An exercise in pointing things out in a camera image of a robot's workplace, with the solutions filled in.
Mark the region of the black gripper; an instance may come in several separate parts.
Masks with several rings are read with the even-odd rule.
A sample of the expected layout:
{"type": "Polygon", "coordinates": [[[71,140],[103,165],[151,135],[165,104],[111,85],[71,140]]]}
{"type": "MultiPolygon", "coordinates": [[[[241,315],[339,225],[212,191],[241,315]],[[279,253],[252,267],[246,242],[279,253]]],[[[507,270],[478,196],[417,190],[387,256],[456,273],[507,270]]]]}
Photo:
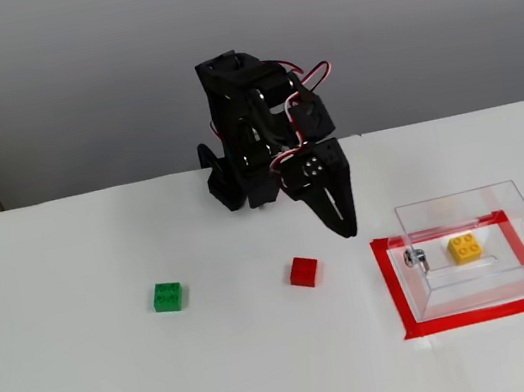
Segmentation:
{"type": "Polygon", "coordinates": [[[357,234],[349,162],[336,138],[307,144],[277,166],[280,186],[341,237],[357,234]]]}

